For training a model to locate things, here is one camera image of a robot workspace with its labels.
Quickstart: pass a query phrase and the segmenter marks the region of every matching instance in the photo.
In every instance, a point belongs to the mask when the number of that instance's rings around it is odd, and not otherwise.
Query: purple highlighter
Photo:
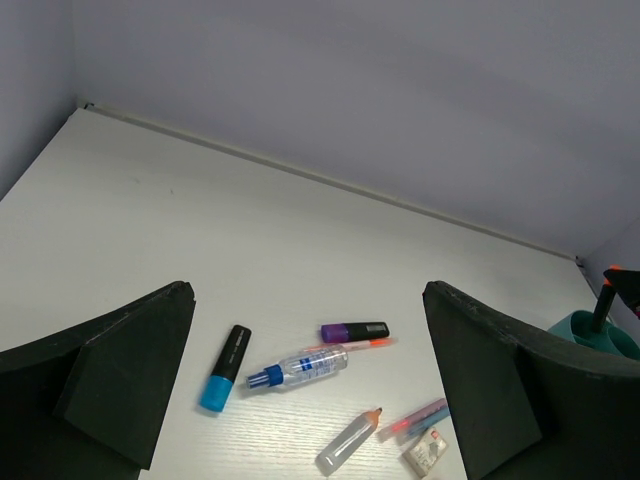
[[[334,323],[322,325],[320,333],[324,343],[347,343],[386,338],[389,327],[384,322]]]

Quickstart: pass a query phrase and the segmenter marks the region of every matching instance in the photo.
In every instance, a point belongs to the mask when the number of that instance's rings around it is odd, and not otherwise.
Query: blue highlighter
[[[200,405],[207,410],[218,413],[224,410],[233,382],[236,381],[238,370],[240,370],[244,352],[249,345],[249,338],[251,338],[251,330],[248,328],[235,325],[231,329],[200,399]]]

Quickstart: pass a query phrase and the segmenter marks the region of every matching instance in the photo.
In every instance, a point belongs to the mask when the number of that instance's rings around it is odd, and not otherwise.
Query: clear plastic bottle
[[[381,413],[382,409],[378,408],[359,415],[320,452],[316,457],[316,465],[325,477],[339,469],[351,454],[376,431]]]
[[[349,355],[340,345],[313,352],[302,352],[285,358],[255,375],[249,375],[247,387],[253,389],[276,385],[298,385],[347,368],[348,362]]]

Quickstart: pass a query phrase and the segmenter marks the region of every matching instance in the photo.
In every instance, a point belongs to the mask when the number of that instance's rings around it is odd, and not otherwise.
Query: eraser
[[[430,428],[402,456],[420,478],[425,478],[447,449],[447,442],[435,428]]]

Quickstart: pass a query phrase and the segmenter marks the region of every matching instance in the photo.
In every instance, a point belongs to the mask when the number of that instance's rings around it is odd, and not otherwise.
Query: label on bottle
[[[335,370],[338,358],[335,355],[326,356],[325,353],[312,354],[294,363],[291,373],[302,381],[322,377]]]

